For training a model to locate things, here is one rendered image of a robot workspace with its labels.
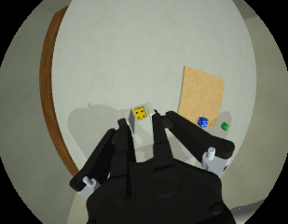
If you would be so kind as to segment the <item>tan square mat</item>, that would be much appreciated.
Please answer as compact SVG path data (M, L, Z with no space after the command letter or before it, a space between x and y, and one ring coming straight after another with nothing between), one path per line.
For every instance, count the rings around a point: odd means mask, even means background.
M225 81L209 73L184 65L183 84L177 114L197 124L208 119L215 127L224 93Z

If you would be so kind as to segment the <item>yellow die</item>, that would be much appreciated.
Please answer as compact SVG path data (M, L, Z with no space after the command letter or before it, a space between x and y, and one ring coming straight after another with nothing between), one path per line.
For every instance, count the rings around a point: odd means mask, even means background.
M135 114L137 120L146 118L144 106L139 106L139 107L134 108L134 114Z

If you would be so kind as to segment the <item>blue die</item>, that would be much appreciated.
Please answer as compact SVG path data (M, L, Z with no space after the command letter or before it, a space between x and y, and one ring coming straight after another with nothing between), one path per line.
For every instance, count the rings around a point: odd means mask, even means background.
M199 118L198 126L200 126L201 128L202 128L202 127L207 127L207 124L208 124L208 119L206 119L206 118Z

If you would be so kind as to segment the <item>green die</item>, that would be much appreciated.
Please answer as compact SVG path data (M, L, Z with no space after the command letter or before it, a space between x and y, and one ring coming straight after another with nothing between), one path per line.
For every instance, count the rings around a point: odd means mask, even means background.
M227 123L223 122L222 125L221 125L221 128L224 129L224 130L226 131L227 128L228 128Z

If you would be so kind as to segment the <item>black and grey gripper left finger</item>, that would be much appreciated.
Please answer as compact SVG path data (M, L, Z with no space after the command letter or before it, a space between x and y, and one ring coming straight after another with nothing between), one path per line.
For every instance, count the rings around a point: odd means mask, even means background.
M83 168L70 181L70 187L86 200L106 179L105 192L109 199L119 204L131 199L129 163L136 162L133 144L135 118L131 108L117 123L119 129L112 128L106 132Z

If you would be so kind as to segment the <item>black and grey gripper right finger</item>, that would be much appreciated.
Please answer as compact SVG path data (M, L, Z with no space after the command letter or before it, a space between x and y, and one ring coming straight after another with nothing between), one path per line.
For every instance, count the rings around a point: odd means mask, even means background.
M174 111L168 111L165 116L160 116L150 103L146 103L146 106L153 126L154 188L160 197L173 197L180 189L180 179L166 128L169 128L201 163L204 170L221 175L234 152L233 142L207 133Z

